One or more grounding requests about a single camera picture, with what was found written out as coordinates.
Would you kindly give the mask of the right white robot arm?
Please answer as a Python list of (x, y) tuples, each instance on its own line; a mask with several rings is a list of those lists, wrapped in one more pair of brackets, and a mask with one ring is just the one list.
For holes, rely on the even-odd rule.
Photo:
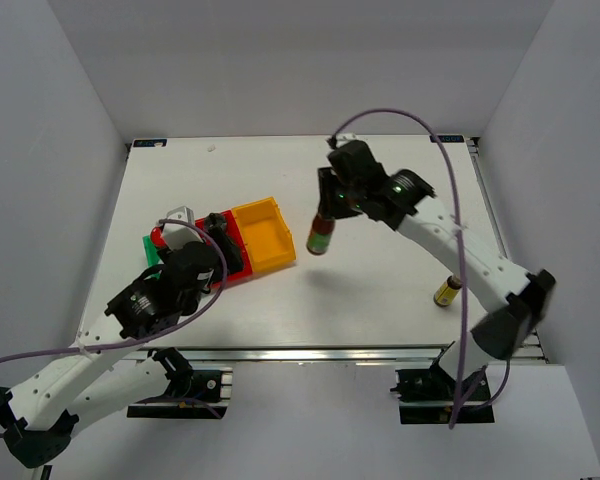
[(319, 171), (320, 209), (335, 219), (360, 214), (415, 242), (460, 278), (485, 310), (467, 349), (507, 360), (543, 320), (556, 286), (542, 269), (532, 273), (461, 229), (434, 188), (408, 169), (385, 172), (368, 144), (333, 149)]

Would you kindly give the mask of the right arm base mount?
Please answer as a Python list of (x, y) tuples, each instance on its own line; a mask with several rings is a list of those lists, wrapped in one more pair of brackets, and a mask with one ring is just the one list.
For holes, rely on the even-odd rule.
[(486, 368), (495, 358), (474, 340), (466, 347), (465, 364), (458, 371), (459, 343), (438, 349), (410, 349), (396, 366), (390, 389), (399, 401), (403, 425), (492, 424), (493, 408)]

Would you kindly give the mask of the small yellow label bottle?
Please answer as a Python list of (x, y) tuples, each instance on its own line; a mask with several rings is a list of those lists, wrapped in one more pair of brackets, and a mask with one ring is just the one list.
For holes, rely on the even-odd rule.
[(455, 275), (450, 275), (435, 292), (433, 301), (441, 308), (449, 307), (462, 288), (461, 280)]

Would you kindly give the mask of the red lid sauce jar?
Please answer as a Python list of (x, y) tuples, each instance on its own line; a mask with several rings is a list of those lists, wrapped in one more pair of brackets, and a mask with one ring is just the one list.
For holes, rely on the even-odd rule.
[(149, 239), (156, 249), (163, 249), (167, 246), (163, 239), (162, 233), (163, 228), (159, 226), (154, 227), (150, 232)]

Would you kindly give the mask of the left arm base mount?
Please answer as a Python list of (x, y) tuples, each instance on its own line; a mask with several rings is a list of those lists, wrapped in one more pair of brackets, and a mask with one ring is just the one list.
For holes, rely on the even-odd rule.
[(221, 420), (232, 395), (233, 369), (189, 363), (188, 377), (163, 394), (127, 407), (133, 419)]

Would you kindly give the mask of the white spice jar black lid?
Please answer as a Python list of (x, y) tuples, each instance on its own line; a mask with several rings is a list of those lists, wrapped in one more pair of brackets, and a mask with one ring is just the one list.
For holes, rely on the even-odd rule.
[(227, 236), (228, 222), (221, 213), (210, 213), (203, 221), (205, 232), (214, 240)]

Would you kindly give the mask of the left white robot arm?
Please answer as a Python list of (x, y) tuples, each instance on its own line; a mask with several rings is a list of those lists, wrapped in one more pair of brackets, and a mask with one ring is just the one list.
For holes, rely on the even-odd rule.
[(108, 303), (104, 313), (29, 379), (0, 387), (0, 439), (27, 469), (59, 456), (77, 434), (126, 406), (156, 399), (181, 401), (194, 370), (174, 348), (154, 353), (119, 376), (104, 374), (126, 355), (193, 322), (227, 284), (230, 240), (182, 220), (161, 220), (162, 261), (145, 269)]

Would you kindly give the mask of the red chili sauce bottle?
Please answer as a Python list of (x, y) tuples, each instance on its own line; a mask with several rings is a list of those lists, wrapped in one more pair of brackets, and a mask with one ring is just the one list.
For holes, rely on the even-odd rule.
[(335, 224), (336, 221), (333, 218), (324, 217), (320, 213), (315, 215), (306, 241), (309, 253), (319, 256), (327, 252)]

